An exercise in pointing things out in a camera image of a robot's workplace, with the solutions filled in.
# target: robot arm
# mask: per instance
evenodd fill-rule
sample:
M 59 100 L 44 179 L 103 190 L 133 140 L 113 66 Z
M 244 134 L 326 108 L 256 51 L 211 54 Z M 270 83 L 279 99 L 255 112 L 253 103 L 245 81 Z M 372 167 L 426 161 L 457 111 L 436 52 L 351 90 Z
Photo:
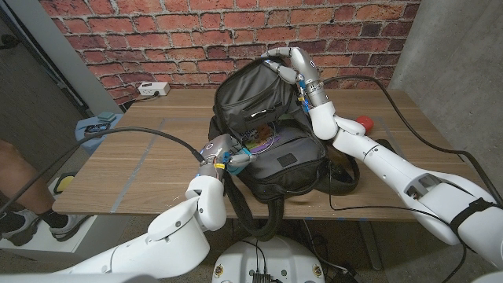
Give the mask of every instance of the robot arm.
M 201 151 L 204 161 L 185 192 L 186 201 L 157 216 L 146 234 L 57 273 L 137 273 L 166 278 L 191 271 L 210 251 L 203 232 L 216 231 L 226 223 L 221 182 L 226 164 L 245 167 L 255 158 L 239 150 L 228 134 L 208 142 Z
M 333 139 L 334 148 L 362 161 L 398 194 L 406 207 L 436 215 L 449 223 L 448 226 L 431 216 L 413 212 L 438 239 L 458 244 L 459 235 L 467 246 L 503 269 L 503 210 L 488 192 L 465 178 L 415 167 L 366 137 L 365 128 L 359 123 L 338 117 L 323 90 L 316 65 L 303 50 L 279 47 L 262 55 L 269 56 L 291 58 L 292 67 L 299 71 L 300 93 L 309 98 L 312 105 L 309 115 L 314 133 L 320 139 Z M 284 68 L 271 69 L 280 72 Z

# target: yellow object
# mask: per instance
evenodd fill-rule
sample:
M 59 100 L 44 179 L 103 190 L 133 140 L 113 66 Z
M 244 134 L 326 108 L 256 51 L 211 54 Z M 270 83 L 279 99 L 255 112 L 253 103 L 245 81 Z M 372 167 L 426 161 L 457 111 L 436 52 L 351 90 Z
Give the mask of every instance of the yellow object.
M 63 177 L 58 183 L 56 188 L 54 188 L 55 193 L 61 193 L 70 185 L 70 182 L 72 182 L 74 176 L 65 176 Z

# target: brick wall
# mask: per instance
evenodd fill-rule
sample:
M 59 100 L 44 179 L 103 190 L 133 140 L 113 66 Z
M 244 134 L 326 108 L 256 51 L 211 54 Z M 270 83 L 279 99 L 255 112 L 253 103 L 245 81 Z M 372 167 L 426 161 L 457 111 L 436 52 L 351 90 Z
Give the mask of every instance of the brick wall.
M 216 88 L 268 49 L 305 49 L 323 78 L 393 75 L 418 0 L 40 0 L 117 103 L 143 81 Z M 373 88 L 367 82 L 332 88 Z

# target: electrical outlet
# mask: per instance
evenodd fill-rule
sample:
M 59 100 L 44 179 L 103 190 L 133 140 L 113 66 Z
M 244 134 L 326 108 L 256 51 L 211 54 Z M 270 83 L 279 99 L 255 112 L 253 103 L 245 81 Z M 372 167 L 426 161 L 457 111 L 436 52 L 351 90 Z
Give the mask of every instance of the electrical outlet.
M 141 95 L 152 96 L 156 91 L 159 95 L 166 95 L 170 91 L 170 85 L 162 82 L 145 82 L 138 87 Z

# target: gray wall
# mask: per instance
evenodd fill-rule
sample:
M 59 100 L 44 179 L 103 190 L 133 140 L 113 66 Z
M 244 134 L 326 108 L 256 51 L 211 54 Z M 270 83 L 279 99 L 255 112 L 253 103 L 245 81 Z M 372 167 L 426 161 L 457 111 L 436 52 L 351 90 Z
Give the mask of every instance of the gray wall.
M 389 87 L 407 92 L 503 193 L 501 0 L 423 0 Z
M 80 97 L 89 105 L 91 112 L 95 115 L 103 111 L 122 113 L 38 0 L 7 0 L 7 2 Z

